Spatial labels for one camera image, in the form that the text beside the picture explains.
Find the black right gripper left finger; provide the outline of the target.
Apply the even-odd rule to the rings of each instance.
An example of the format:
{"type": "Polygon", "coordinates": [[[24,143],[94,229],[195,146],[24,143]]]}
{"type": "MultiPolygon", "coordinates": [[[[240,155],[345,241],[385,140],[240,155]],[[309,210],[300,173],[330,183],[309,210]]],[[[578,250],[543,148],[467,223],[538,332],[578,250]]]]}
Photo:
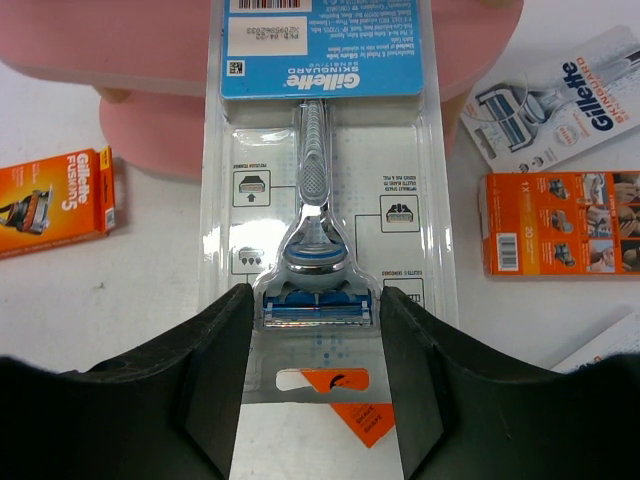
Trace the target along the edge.
{"type": "Polygon", "coordinates": [[[235,286],[85,372],[3,357],[2,477],[228,478],[253,310],[250,286],[235,286]]]}

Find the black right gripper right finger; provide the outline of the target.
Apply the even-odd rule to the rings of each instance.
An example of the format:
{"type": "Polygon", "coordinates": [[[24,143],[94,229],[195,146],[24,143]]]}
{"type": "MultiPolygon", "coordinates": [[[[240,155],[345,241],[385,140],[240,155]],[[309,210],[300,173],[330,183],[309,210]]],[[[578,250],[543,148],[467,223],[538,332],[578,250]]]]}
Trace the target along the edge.
{"type": "Polygon", "coordinates": [[[381,334],[407,479],[635,479],[639,358],[570,373],[499,352],[396,287],[381,334]]]}

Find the clear blister razor pack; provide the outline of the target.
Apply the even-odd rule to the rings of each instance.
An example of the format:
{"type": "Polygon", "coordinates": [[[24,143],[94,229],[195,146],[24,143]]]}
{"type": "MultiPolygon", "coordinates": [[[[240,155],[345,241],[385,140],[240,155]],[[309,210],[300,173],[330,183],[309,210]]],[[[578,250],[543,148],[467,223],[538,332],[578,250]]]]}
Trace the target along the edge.
{"type": "Polygon", "coordinates": [[[459,318],[431,5],[215,1],[200,293],[254,301],[243,400],[389,400],[382,294],[459,318]]]}

